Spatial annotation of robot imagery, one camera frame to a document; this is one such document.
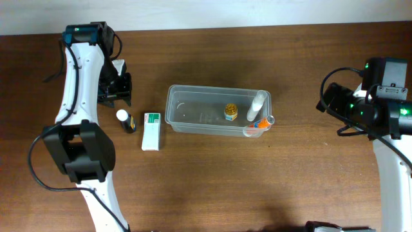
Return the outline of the dark bottle white cap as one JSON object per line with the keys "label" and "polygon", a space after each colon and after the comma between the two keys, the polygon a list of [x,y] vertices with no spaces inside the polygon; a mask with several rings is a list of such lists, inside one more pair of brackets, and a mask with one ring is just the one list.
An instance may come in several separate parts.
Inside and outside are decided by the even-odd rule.
{"label": "dark bottle white cap", "polygon": [[121,109],[116,112],[116,116],[126,133],[134,133],[136,131],[135,119],[130,113]]}

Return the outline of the white green medicine box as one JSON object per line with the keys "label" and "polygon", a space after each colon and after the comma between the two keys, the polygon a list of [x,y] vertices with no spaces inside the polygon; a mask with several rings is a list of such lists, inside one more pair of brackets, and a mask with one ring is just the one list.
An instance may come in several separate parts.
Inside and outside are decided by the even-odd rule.
{"label": "white green medicine box", "polygon": [[144,115],[143,151],[158,151],[160,149],[160,125],[160,113],[146,113]]}

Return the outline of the white spray bottle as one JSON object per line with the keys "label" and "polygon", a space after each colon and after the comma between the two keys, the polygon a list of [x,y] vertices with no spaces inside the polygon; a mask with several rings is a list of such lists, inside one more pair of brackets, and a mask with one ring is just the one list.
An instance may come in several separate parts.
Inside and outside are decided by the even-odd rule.
{"label": "white spray bottle", "polygon": [[259,90],[256,93],[247,112],[247,120],[249,122],[252,122],[256,118],[267,97],[268,93],[265,90]]}

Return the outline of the orange tube white cap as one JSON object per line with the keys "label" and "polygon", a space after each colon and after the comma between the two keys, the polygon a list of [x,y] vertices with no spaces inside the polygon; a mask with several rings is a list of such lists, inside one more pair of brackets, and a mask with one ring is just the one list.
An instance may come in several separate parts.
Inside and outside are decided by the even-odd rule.
{"label": "orange tube white cap", "polygon": [[275,123],[275,118],[272,115],[268,115],[256,122],[253,122],[251,125],[243,128],[243,134],[247,137],[251,137],[257,133],[262,132],[263,130],[268,129]]}

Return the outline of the clear plastic container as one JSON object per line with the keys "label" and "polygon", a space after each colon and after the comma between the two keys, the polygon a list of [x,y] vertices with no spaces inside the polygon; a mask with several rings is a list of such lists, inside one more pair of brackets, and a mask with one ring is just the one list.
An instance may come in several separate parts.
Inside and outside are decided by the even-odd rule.
{"label": "clear plastic container", "polygon": [[[165,121],[174,131],[231,137],[247,137],[243,128],[272,114],[272,99],[268,93],[254,121],[247,120],[247,112],[259,90],[221,88],[211,86],[172,85],[169,88]],[[238,107],[234,121],[225,119],[225,106],[233,103]],[[260,137],[265,131],[251,137]]]}

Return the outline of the small jar gold lid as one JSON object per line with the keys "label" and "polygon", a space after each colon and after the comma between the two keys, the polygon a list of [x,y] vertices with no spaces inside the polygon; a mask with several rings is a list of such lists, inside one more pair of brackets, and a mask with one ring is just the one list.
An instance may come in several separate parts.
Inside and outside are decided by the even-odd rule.
{"label": "small jar gold lid", "polygon": [[238,107],[233,103],[229,103],[225,106],[224,114],[226,120],[234,121],[238,116]]}

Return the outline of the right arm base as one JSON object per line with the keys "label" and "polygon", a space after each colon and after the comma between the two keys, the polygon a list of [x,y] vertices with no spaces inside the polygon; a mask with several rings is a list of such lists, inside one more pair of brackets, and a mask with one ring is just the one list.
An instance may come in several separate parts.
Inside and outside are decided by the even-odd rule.
{"label": "right arm base", "polygon": [[328,222],[308,221],[304,232],[376,232],[370,227],[341,227]]}

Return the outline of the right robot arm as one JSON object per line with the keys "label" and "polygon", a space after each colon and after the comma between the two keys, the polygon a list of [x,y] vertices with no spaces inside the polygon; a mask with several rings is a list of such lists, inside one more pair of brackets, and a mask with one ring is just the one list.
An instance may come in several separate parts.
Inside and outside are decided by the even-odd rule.
{"label": "right robot arm", "polygon": [[372,57],[353,91],[322,81],[316,108],[344,123],[341,137],[365,135],[373,143],[379,169],[383,231],[411,231],[411,101],[407,61]]}

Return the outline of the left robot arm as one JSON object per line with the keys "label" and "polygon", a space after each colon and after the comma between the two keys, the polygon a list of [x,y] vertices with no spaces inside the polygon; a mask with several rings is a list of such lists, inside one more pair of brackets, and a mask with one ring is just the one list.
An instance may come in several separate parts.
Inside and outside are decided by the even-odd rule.
{"label": "left robot arm", "polygon": [[113,185],[112,140],[98,124],[97,106],[131,104],[126,62],[112,55],[118,35],[105,22],[75,24],[62,33],[66,62],[64,93],[55,124],[40,139],[58,170],[82,193],[96,231],[129,231]]}

